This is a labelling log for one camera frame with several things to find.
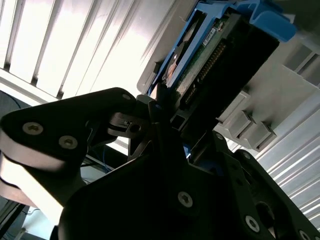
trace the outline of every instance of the metal panel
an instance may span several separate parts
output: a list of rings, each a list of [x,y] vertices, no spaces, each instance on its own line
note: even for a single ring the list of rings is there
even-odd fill
[[[56,96],[81,39],[85,23],[94,9],[93,0],[64,0],[48,39],[39,67],[37,87]]]
[[[5,66],[18,0],[2,0],[0,22],[0,68]]]
[[[26,0],[23,7],[10,72],[28,83],[34,75],[53,4],[54,0]]]
[[[111,86],[136,96],[168,23],[189,14],[183,2],[1,0],[0,68],[58,99]]]
[[[141,74],[141,59],[172,3],[172,0],[142,1],[131,10],[132,16],[127,16],[128,21],[118,33],[121,41],[112,46],[92,91],[117,86],[134,96],[140,94],[136,80]]]
[[[320,90],[274,129],[259,163],[320,230]]]

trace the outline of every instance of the robotic arm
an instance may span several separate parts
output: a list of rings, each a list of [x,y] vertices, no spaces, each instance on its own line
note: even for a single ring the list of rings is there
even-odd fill
[[[40,208],[59,240],[320,239],[254,157],[212,131],[290,36],[261,25],[272,16],[290,26],[278,13],[244,2],[197,5],[185,28],[197,31],[180,36],[148,91],[156,101],[112,88],[4,116],[0,194]],[[250,11],[250,21],[239,15]],[[86,185],[88,149],[118,136],[130,139],[127,163]]]

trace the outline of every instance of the white metal wall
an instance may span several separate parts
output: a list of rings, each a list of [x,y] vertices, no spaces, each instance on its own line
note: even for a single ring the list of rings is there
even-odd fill
[[[111,87],[136,96],[180,2],[0,0],[0,68],[54,98]]]

